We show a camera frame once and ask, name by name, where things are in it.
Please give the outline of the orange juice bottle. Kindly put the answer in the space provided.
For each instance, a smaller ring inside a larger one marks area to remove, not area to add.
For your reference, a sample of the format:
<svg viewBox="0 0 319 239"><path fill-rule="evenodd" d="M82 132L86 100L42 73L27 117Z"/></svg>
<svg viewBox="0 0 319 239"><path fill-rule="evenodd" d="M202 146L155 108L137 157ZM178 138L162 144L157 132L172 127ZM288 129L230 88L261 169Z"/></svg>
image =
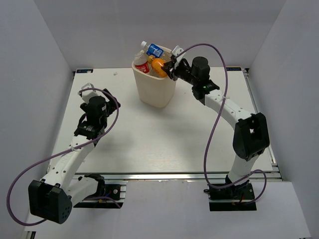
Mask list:
<svg viewBox="0 0 319 239"><path fill-rule="evenodd" d="M148 63L151 64L152 69L158 74L159 77L167 77L167 73L162 69L166 61L161 58L156 58L153 55L148 57Z"/></svg>

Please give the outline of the blue label bottle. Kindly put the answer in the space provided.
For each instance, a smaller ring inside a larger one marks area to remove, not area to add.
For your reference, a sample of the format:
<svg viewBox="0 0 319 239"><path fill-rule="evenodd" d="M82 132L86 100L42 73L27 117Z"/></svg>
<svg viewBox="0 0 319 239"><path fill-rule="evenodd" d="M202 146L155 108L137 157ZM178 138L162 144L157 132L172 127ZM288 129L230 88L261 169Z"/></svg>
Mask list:
<svg viewBox="0 0 319 239"><path fill-rule="evenodd" d="M142 41L141 48L148 56L161 58L164 55L164 50L155 44L147 44L147 42Z"/></svg>

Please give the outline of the large red label bottle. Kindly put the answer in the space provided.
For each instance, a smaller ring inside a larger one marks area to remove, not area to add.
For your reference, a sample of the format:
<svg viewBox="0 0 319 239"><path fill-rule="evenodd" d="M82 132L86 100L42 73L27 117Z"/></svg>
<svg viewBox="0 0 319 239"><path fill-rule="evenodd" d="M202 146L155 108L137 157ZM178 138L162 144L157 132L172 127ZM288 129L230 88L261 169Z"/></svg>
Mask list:
<svg viewBox="0 0 319 239"><path fill-rule="evenodd" d="M134 66L137 70L139 70L147 75L150 74L148 56L143 50L135 55Z"/></svg>

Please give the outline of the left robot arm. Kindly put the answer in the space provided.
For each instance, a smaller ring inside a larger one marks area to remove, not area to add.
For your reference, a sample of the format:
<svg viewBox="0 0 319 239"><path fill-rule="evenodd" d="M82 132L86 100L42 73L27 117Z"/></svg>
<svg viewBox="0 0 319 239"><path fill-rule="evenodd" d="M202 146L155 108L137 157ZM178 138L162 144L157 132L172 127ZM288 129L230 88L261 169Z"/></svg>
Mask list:
<svg viewBox="0 0 319 239"><path fill-rule="evenodd" d="M41 180L33 180L28 187L30 213L44 220L64 223L71 210L85 199L100 199L106 195L104 177L86 174L72 183L85 158L110 130L107 119L118 112L120 103L107 90L99 90L87 84L79 92L84 101L81 116L74 135L57 163Z"/></svg>

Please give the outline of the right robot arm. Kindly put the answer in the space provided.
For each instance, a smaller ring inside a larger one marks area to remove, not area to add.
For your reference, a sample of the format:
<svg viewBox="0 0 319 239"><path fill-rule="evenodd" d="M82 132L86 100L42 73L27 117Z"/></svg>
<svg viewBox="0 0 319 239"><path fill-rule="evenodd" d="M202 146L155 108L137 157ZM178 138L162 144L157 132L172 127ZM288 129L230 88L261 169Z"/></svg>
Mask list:
<svg viewBox="0 0 319 239"><path fill-rule="evenodd" d="M209 186L216 190L225 189L228 197L238 198L248 184L249 176L255 173L252 168L256 160L270 145L266 117L262 113L251 113L229 99L226 91L221 91L210 79L210 67L204 57L195 57L191 64L186 59L171 57L162 69L170 79L182 79L191 84L194 97L217 112L218 120L225 119L233 128L235 159L232 168L223 186Z"/></svg>

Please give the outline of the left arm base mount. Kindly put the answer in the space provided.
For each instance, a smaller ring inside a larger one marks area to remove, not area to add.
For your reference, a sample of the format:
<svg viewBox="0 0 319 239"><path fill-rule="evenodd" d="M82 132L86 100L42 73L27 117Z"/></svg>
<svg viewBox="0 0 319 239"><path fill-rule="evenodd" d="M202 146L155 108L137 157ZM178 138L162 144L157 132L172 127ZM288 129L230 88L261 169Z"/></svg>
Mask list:
<svg viewBox="0 0 319 239"><path fill-rule="evenodd" d="M119 209L123 206L126 195L126 182L109 181L100 174L85 174L78 181L93 179L97 182L94 194L88 195L81 202L73 204L74 208Z"/></svg>

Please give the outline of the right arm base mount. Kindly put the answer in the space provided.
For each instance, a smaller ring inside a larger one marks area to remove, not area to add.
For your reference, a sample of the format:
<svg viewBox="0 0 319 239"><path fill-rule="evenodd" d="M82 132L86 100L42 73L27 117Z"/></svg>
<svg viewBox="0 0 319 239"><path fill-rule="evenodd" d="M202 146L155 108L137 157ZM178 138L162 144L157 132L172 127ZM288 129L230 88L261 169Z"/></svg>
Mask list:
<svg viewBox="0 0 319 239"><path fill-rule="evenodd" d="M233 186L225 189L214 189L208 186L203 192L208 195L211 212L256 211L254 190L251 183L233 192Z"/></svg>

